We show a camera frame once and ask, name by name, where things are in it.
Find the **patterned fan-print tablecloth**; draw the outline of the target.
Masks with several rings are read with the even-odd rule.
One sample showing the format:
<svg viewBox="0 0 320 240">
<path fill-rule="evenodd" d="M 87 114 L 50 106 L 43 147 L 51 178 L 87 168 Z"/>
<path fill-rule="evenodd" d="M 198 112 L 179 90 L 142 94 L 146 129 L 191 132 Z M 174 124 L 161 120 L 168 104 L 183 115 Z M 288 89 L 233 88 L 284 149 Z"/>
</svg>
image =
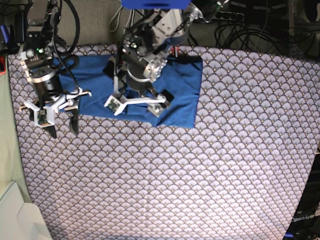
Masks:
<svg viewBox="0 0 320 240">
<path fill-rule="evenodd" d="M 320 65 L 182 46 L 200 57 L 194 126 L 82 113 L 57 137 L 19 106 L 36 94 L 8 58 L 27 190 L 55 240 L 281 240 L 320 141 Z"/>
</svg>

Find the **black power strip red switch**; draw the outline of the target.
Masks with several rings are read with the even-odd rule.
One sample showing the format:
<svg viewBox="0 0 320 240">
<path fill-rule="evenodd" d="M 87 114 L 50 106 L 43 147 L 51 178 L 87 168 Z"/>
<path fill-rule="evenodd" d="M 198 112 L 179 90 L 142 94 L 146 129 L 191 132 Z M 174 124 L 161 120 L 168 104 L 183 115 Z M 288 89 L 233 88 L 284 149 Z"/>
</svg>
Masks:
<svg viewBox="0 0 320 240">
<path fill-rule="evenodd" d="M 221 21 L 244 22 L 245 15 L 239 12 L 218 11 L 214 16 L 214 19 Z"/>
</svg>

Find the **white plastic bin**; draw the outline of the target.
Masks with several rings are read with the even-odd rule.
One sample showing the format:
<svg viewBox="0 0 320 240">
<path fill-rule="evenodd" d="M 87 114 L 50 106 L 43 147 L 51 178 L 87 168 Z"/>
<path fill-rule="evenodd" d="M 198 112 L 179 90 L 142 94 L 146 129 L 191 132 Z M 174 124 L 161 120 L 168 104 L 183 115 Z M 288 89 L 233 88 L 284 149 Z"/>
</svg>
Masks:
<svg viewBox="0 0 320 240">
<path fill-rule="evenodd" d="M 51 240 L 40 212 L 25 202 L 19 186 L 12 181 L 0 195 L 0 238 L 2 240 Z"/>
</svg>

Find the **red and grey clamp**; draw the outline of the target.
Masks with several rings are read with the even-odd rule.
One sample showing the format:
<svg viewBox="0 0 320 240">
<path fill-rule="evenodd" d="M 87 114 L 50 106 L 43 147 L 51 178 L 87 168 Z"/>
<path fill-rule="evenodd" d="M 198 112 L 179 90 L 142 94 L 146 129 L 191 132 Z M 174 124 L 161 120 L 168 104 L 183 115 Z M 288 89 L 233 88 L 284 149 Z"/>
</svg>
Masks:
<svg viewBox="0 0 320 240">
<path fill-rule="evenodd" d="M 172 55 L 173 55 L 175 58 L 178 58 L 179 55 L 180 55 L 180 48 L 179 48 L 179 46 L 173 46 L 171 53 L 172 53 Z"/>
</svg>

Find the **blue box overhead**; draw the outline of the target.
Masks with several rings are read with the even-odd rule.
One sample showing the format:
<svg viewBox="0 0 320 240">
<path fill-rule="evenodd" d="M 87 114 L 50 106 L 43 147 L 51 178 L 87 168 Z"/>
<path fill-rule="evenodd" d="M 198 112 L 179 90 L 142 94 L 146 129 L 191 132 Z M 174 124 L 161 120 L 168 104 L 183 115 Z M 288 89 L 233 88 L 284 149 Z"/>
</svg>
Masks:
<svg viewBox="0 0 320 240">
<path fill-rule="evenodd" d="M 185 9 L 190 0 L 122 0 L 122 6 L 133 9 Z"/>
</svg>

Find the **blue T-shirt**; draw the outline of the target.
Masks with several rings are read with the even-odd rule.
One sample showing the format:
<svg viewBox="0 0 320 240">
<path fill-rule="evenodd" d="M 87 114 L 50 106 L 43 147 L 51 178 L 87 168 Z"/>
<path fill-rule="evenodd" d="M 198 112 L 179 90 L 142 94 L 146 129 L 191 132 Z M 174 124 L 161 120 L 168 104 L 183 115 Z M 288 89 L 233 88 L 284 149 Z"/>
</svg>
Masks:
<svg viewBox="0 0 320 240">
<path fill-rule="evenodd" d="M 110 55 L 87 55 L 79 57 L 79 64 L 71 72 L 83 90 L 91 91 L 79 100 L 81 115 L 102 117 L 159 125 L 193 128 L 199 101 L 203 61 L 198 56 L 170 57 L 160 78 L 154 83 L 158 92 L 164 90 L 173 95 L 170 107 L 156 117 L 147 110 L 146 104 L 129 105 L 121 114 L 104 106 L 113 93 L 113 81 L 104 73 Z"/>
</svg>

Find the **blue-handled clamp left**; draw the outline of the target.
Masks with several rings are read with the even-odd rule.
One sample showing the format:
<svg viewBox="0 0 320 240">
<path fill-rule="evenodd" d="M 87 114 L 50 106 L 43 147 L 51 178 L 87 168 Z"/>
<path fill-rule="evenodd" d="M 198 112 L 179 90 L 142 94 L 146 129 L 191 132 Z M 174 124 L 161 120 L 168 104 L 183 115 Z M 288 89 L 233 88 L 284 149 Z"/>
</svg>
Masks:
<svg viewBox="0 0 320 240">
<path fill-rule="evenodd" d="M 13 37 L 11 37 L 8 28 L 5 24 L 0 25 L 0 30 L 2 33 L 2 36 L 4 38 L 4 42 L 6 45 L 6 49 L 4 49 L 2 52 L 3 53 L 8 53 L 8 54 L 14 54 L 15 49 L 16 49 L 16 43 Z"/>
</svg>

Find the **black OpenArm base box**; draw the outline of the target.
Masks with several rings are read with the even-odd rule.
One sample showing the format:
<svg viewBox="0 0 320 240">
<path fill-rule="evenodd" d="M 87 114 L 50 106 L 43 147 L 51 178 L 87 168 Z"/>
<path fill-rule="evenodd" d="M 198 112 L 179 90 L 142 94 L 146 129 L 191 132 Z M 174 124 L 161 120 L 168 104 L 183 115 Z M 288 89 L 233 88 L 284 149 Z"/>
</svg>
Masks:
<svg viewBox="0 0 320 240">
<path fill-rule="evenodd" d="M 286 231 L 285 240 L 320 238 L 320 153 L 317 152 L 305 189 Z"/>
</svg>

